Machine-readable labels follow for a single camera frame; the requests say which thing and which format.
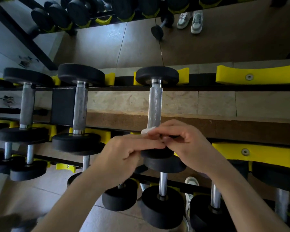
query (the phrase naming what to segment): person's left hand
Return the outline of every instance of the person's left hand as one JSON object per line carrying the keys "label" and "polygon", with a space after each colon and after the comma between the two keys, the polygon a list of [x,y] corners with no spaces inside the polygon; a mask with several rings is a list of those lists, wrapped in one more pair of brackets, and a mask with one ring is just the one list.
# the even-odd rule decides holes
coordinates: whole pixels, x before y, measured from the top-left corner
{"label": "person's left hand", "polygon": [[142,150],[154,148],[163,149],[165,145],[161,140],[151,140],[147,135],[116,136],[109,140],[88,170],[94,171],[102,178],[106,189],[110,189],[132,175]]}

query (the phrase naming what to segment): person's right arm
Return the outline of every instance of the person's right arm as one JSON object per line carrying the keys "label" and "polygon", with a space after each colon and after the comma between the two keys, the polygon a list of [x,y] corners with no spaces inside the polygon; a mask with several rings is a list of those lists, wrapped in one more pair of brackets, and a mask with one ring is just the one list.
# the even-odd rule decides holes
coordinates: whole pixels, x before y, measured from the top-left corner
{"label": "person's right arm", "polygon": [[219,189],[238,232],[290,232],[243,176],[192,125],[169,120],[148,132],[162,135],[188,167],[208,175]]}

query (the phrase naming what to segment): person's right hand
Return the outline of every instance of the person's right hand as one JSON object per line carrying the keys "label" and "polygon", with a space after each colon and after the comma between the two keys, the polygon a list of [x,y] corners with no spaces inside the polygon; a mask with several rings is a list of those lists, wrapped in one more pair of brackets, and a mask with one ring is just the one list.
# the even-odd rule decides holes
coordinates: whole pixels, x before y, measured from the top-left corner
{"label": "person's right hand", "polygon": [[197,172],[208,174],[221,161],[226,161],[196,127],[181,121],[166,121],[147,134],[162,135],[164,144],[176,152],[184,164]]}

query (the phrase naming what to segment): person's left arm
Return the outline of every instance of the person's left arm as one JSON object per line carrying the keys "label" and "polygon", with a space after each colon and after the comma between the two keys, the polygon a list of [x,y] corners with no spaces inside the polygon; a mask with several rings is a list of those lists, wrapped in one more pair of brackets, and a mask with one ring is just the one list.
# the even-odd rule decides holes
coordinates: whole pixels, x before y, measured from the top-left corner
{"label": "person's left arm", "polygon": [[32,232],[78,232],[97,199],[132,175],[140,151],[154,148],[163,149],[165,145],[160,140],[148,139],[147,135],[112,138]]}

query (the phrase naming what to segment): brown floor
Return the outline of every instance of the brown floor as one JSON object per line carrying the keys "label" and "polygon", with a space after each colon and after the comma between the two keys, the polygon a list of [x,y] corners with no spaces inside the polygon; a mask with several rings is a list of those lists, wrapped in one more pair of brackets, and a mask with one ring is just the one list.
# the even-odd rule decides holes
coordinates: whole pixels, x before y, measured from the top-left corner
{"label": "brown floor", "polygon": [[160,19],[146,19],[78,30],[65,34],[56,64],[72,62],[96,68],[185,65],[284,59],[290,52],[290,1],[270,8],[271,0],[257,0],[204,10],[203,30],[190,33],[164,28],[158,42],[151,27]]}

